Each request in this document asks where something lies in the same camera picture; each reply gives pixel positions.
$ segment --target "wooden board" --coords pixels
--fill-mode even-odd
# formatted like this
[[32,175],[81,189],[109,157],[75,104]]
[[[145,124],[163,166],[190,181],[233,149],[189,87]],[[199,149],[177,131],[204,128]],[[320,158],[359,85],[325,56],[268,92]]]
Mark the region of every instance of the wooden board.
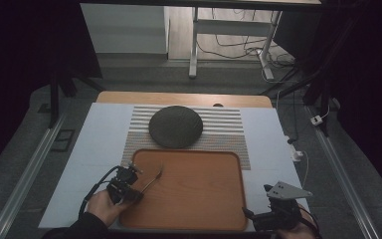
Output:
[[238,156],[232,152],[138,150],[133,162],[144,171],[133,184],[141,190],[163,165],[143,199],[122,213],[129,228],[243,231],[247,219]]
[[272,102],[264,96],[233,96],[178,93],[102,92],[97,103],[152,104],[211,107],[222,104],[232,108],[272,108]]

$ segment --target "gray floor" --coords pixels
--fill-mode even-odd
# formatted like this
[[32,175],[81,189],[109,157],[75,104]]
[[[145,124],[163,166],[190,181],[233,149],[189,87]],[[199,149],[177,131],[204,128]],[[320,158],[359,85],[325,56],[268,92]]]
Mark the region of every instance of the gray floor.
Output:
[[[100,66],[104,80],[98,82],[111,91],[257,95],[270,86],[261,78],[260,65],[252,63],[199,63],[196,80],[188,79],[187,63],[181,62],[100,59]],[[286,70],[275,69],[275,74],[279,78]],[[7,238],[40,238],[45,233],[45,230],[37,228],[38,224],[69,159],[88,110],[97,97],[97,92],[89,86],[78,81],[76,84],[79,92],[74,98],[62,97],[63,105],[68,106],[68,116],[61,129],[72,129],[74,140],[69,145],[54,143],[53,149],[67,146],[68,150],[51,150],[48,153]],[[309,123],[300,100],[303,92],[295,92],[295,115],[292,95],[278,103],[273,101],[273,104],[275,107],[279,105],[278,114],[284,134],[295,137],[294,117],[297,119],[299,140],[294,146],[303,151],[308,160],[307,157],[303,158],[295,168],[303,181],[309,162],[304,188],[314,193],[308,199],[310,210],[318,219],[323,238],[364,238],[319,144],[315,129]],[[48,87],[37,90],[31,96],[30,109],[24,121],[0,156],[0,212],[47,129],[49,113],[40,111],[40,108],[49,103],[49,96]],[[329,138],[382,238],[382,179],[335,117],[336,108],[332,107],[329,114]]]

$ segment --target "desk leg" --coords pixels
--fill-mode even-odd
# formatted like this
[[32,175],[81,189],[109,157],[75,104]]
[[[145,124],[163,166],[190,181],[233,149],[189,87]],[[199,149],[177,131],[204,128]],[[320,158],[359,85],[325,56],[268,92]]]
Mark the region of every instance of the desk leg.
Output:
[[195,79],[197,77],[197,28],[198,28],[198,8],[193,8],[193,21],[192,21],[192,47],[190,58],[190,72],[189,78]]
[[278,26],[279,17],[281,16],[281,13],[282,12],[276,12],[271,28],[269,30],[268,38],[266,39],[265,45],[263,46],[263,50],[257,51],[260,62],[262,63],[263,72],[265,73],[267,81],[272,81],[275,79],[272,73],[272,69],[269,66],[268,53],[272,43],[273,36],[275,35],[276,27]]

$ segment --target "dark background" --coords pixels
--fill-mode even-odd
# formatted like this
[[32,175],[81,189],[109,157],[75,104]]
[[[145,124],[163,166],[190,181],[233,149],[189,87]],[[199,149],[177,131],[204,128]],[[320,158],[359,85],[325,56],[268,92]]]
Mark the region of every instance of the dark background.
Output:
[[0,1],[0,153],[56,69],[101,76],[80,4]]
[[338,119],[382,176],[382,1],[371,1],[337,58]]

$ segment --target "human hand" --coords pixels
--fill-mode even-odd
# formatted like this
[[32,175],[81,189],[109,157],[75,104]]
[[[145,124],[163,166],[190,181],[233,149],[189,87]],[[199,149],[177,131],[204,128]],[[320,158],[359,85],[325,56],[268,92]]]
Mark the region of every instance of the human hand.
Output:
[[[304,210],[300,210],[300,214],[302,215],[302,218],[310,222],[312,225],[315,226],[311,216],[309,216],[308,213],[306,213]],[[314,239],[315,235],[312,232],[312,230],[307,227],[303,223],[298,223],[295,227],[293,227],[291,230],[277,230],[277,233],[281,238],[283,239]]]
[[87,212],[98,217],[109,227],[130,204],[130,202],[124,202],[119,205],[114,205],[110,200],[107,190],[103,190],[93,195],[89,200]]

